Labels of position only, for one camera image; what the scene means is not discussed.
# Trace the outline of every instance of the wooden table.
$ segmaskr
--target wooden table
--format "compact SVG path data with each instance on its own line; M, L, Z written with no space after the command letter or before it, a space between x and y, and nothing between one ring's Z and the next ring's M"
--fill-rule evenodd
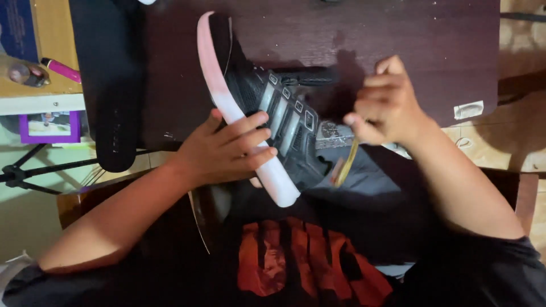
M212 107L195 31L209 10L233 17L246 55L264 67L336 65L341 82L311 101L325 118L349 111L363 77L393 54L406 64L423 109L442 126L456 123L454 106L484 101L488 114L497 104L497 0L185 0L146 7L145 22L106 0L70 4L91 129L105 124L97 105L140 103L147 149L175 150ZM129 28L143 31L140 40L127 39ZM145 60L134 56L142 46ZM145 86L131 86L139 74ZM112 95L127 76L123 95Z

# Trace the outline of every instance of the shoe sole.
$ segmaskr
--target shoe sole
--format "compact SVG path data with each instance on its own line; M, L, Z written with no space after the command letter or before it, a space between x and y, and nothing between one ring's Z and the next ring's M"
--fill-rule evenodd
M229 125L245 117L245 114L229 92L216 57L209 25L209 16L213 13L213 11L205 13L197 23L197 51L212 100ZM259 147L268 147L268 144L263 141L257 148ZM258 168L256 174L258 174L262 185L279 207L284 208L293 205L300 196L300 192L277 157Z

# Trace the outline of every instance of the sneaker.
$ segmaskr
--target sneaker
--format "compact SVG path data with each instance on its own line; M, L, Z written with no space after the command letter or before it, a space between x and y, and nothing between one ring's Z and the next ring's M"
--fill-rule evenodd
M273 146L278 155L256 173L278 206L292 205L300 191L324 179L331 164L316 156L317 113L286 86L322 84L327 78L256 67L242 52L231 18L214 12L199 19L197 47L210 95L227 124L260 110L269 114L265 127L271 138L260 146Z

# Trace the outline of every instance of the black t-shirt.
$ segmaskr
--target black t-shirt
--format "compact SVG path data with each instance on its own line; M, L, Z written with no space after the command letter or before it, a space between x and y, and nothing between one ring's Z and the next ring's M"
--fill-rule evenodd
M188 247L186 254L192 254ZM384 276L341 233L294 218L233 225L210 257L150 259L66 275L21 271L15 306L546 306L546 269L527 237L450 234L403 282Z

